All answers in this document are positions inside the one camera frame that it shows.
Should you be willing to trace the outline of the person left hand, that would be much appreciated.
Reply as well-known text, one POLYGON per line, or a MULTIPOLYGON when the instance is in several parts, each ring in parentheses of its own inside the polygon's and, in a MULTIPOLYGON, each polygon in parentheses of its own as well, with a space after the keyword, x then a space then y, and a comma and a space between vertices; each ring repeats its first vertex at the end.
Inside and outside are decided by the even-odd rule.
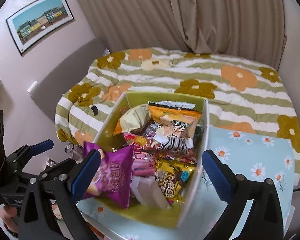
POLYGON ((0 218, 6 224, 7 228, 13 233, 19 233, 18 225, 14 221, 17 215, 17 208, 13 206, 4 205, 0 210, 0 218))

